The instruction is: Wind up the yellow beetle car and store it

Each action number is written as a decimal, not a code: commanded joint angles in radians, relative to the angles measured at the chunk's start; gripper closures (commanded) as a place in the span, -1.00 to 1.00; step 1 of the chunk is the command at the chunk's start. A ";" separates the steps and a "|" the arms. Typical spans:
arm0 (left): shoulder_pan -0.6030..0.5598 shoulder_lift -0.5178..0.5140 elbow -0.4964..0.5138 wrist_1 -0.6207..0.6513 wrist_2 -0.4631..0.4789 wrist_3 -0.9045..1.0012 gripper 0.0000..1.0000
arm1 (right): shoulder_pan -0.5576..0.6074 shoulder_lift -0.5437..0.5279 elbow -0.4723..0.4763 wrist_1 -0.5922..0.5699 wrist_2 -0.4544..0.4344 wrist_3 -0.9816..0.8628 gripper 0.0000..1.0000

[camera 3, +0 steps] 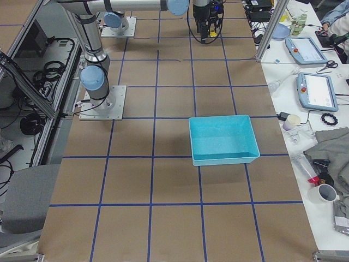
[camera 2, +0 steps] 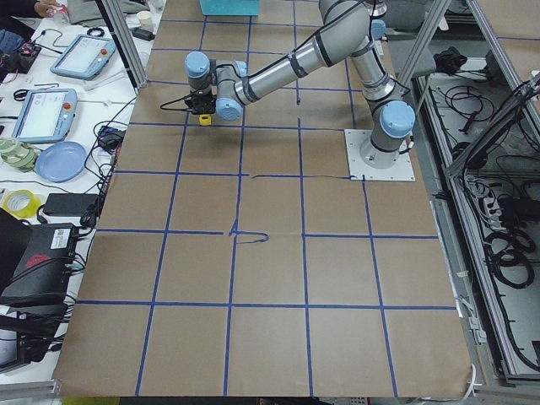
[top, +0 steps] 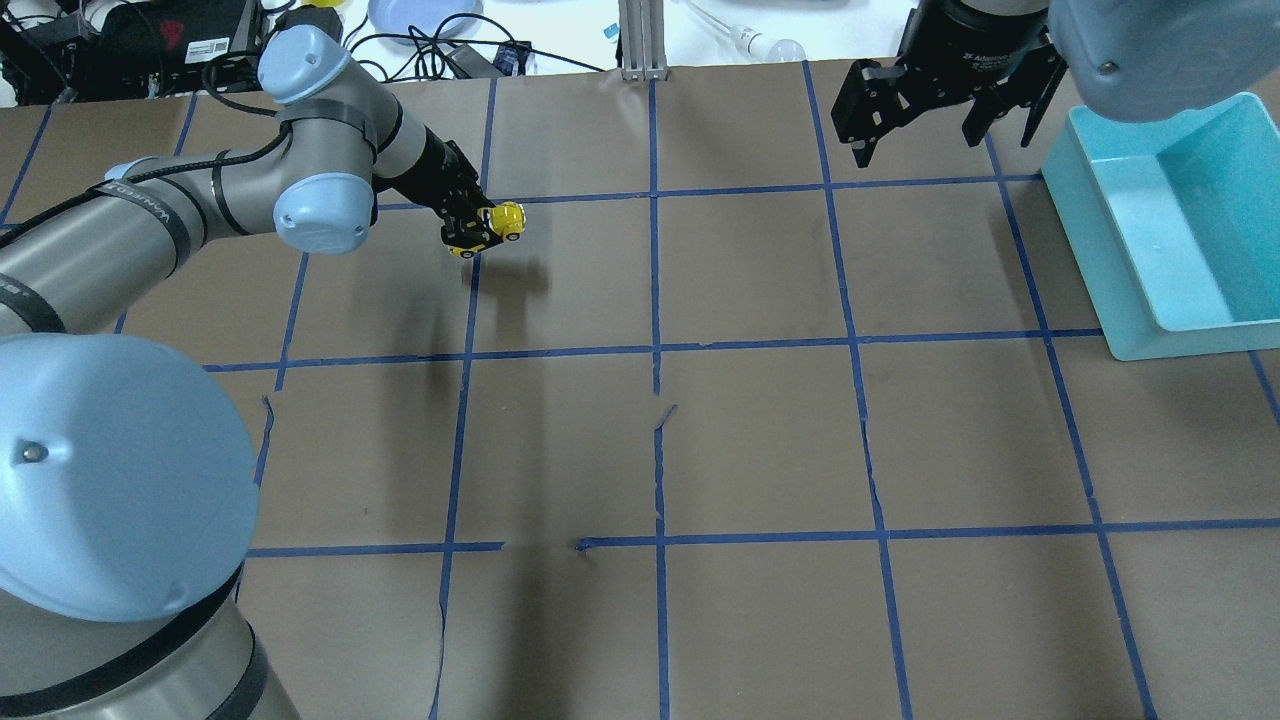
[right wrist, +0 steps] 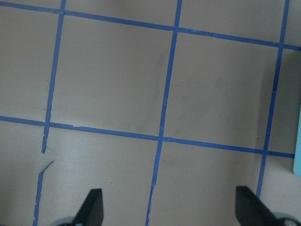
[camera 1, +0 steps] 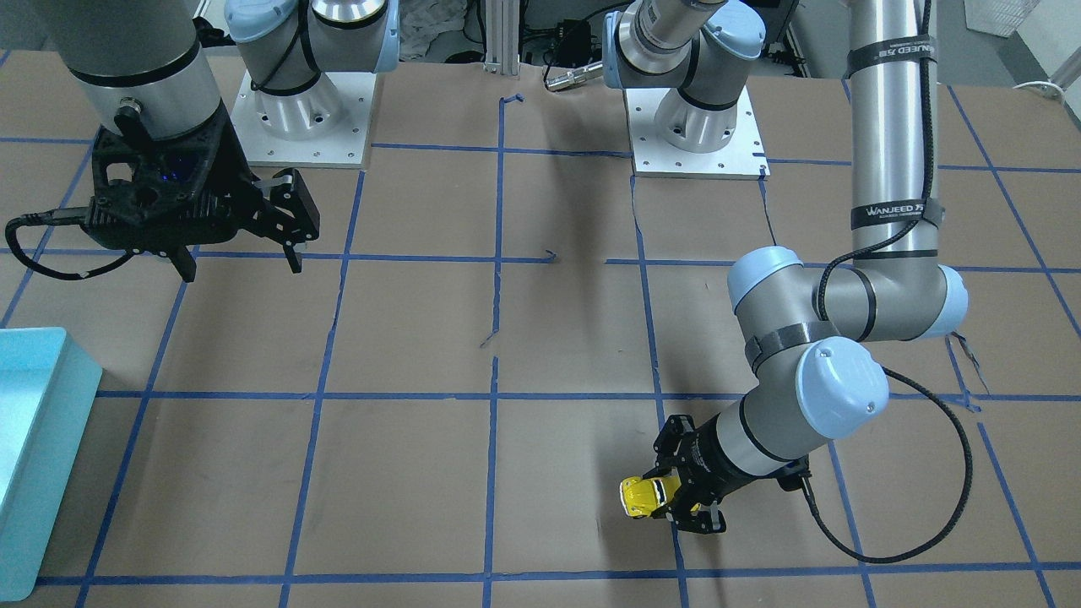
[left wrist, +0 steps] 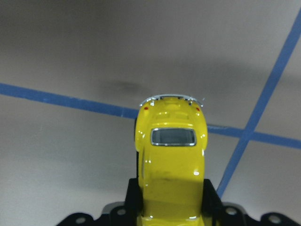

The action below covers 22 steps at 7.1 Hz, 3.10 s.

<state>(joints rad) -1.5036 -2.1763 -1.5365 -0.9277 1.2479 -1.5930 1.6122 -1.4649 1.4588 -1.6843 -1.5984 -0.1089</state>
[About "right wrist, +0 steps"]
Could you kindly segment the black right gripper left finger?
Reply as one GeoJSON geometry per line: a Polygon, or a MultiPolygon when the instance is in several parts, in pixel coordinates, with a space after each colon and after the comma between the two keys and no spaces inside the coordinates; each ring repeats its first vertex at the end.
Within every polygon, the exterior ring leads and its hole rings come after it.
{"type": "Polygon", "coordinates": [[[71,226],[101,226],[104,219],[102,189],[91,189],[71,226]]]}

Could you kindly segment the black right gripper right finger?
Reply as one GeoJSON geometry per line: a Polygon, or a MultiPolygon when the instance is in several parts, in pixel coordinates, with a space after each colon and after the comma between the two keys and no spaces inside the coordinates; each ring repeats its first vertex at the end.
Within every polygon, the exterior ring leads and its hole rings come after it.
{"type": "Polygon", "coordinates": [[[286,218],[277,218],[247,186],[236,187],[236,219],[241,226],[283,226],[286,218]]]}

